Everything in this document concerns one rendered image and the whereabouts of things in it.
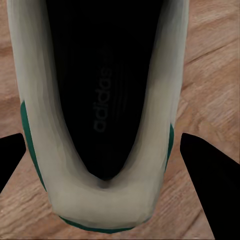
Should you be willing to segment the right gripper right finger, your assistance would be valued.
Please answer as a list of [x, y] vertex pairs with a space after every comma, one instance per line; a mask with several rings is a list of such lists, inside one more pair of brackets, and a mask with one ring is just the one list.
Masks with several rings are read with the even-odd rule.
[[215, 240], [240, 240], [240, 164], [188, 133], [180, 152]]

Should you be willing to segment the gym shoe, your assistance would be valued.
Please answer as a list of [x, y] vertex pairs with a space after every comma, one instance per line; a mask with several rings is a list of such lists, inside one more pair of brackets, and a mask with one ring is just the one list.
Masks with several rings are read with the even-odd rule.
[[6, 0], [30, 156], [53, 212], [148, 222], [174, 144], [189, 0]]

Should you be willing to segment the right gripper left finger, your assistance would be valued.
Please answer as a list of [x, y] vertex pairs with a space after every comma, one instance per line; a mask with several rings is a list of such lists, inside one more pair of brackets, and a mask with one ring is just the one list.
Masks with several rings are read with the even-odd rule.
[[21, 133], [0, 138], [0, 193], [26, 152]]

